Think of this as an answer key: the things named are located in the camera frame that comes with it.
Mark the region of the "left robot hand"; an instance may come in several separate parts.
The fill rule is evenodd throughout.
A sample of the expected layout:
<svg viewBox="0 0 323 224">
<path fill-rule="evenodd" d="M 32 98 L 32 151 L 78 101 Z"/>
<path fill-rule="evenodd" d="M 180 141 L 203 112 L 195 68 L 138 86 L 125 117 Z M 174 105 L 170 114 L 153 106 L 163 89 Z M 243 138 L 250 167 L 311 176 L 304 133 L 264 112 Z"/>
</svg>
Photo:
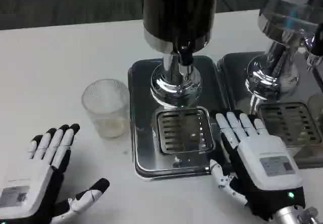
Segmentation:
<svg viewBox="0 0 323 224">
<path fill-rule="evenodd" d="M 1 223 L 67 223 L 88 210 L 108 189 L 101 178 L 74 197 L 57 202 L 79 124 L 36 135 L 27 155 L 1 183 Z"/>
</svg>

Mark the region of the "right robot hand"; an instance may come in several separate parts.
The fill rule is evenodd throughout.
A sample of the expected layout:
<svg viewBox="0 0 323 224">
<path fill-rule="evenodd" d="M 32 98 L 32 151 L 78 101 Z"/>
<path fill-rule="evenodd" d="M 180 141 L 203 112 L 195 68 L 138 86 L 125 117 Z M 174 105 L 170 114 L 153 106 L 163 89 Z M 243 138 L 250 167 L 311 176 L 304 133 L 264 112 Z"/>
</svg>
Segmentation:
<svg viewBox="0 0 323 224">
<path fill-rule="evenodd" d="M 216 113 L 215 120 L 220 153 L 209 163 L 219 189 L 264 221 L 304 223 L 302 178 L 284 141 L 241 111 Z"/>
</svg>

